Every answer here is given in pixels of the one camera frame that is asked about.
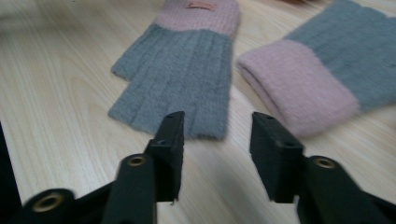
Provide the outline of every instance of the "knit cuff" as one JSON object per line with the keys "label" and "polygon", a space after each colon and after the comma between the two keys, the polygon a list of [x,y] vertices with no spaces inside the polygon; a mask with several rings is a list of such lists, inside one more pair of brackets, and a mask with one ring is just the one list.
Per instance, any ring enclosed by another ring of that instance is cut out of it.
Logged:
{"label": "knit cuff", "polygon": [[234,0],[166,0],[155,23],[165,29],[206,29],[232,37],[239,20]]}
{"label": "knit cuff", "polygon": [[335,0],[284,39],[311,49],[365,112],[395,102],[395,36],[396,18]]}
{"label": "knit cuff", "polygon": [[272,114],[298,136],[321,132],[359,112],[349,89],[298,42],[279,40],[249,51],[237,67]]}

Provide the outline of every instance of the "pink wool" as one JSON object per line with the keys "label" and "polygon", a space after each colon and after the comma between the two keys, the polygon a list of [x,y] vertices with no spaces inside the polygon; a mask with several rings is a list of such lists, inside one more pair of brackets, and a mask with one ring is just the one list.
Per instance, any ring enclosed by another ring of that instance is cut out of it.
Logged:
{"label": "pink wool", "polygon": [[[189,7],[191,2],[210,8]],[[174,31],[206,29],[232,37],[238,20],[239,6],[234,0],[166,0],[155,23]]]}
{"label": "pink wool", "polygon": [[279,40],[243,54],[247,82],[290,132],[307,136],[359,112],[359,102],[308,47]]}

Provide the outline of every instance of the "gray knit glove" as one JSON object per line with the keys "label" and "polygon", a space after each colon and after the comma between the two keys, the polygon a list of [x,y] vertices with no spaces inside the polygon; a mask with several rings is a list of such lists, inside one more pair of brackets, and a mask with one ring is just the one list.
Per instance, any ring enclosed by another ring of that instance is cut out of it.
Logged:
{"label": "gray knit glove", "polygon": [[183,110],[186,137],[222,138],[238,16],[234,0],[165,1],[112,68],[131,83],[108,115],[155,133],[165,115]]}
{"label": "gray knit glove", "polygon": [[396,18],[335,0],[284,38],[237,60],[293,134],[308,136],[396,103]]}

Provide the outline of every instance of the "pink label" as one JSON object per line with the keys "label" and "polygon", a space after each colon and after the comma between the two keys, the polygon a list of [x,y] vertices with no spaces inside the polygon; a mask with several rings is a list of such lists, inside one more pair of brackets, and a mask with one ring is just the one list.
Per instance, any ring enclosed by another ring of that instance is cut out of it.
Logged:
{"label": "pink label", "polygon": [[208,9],[211,11],[216,10],[217,5],[213,3],[207,3],[207,2],[199,2],[199,1],[189,1],[187,4],[186,8],[203,8],[203,9]]}

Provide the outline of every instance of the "light wood surface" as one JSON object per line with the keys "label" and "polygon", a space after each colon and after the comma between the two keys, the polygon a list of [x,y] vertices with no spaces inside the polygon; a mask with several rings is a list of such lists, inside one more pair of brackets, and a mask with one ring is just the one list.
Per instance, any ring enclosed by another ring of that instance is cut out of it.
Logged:
{"label": "light wood surface", "polygon": [[[330,2],[239,0],[234,58]],[[396,16],[394,0],[359,2]],[[143,151],[152,135],[106,115],[127,86],[109,69],[162,3],[0,0],[0,119],[24,202],[51,188],[80,197],[113,180],[122,158]],[[269,113],[233,67],[227,138],[186,141],[180,201],[159,204],[159,223],[298,223],[295,205],[268,202],[249,157],[253,111]],[[306,155],[341,162],[363,190],[396,203],[396,105],[302,142]]]}

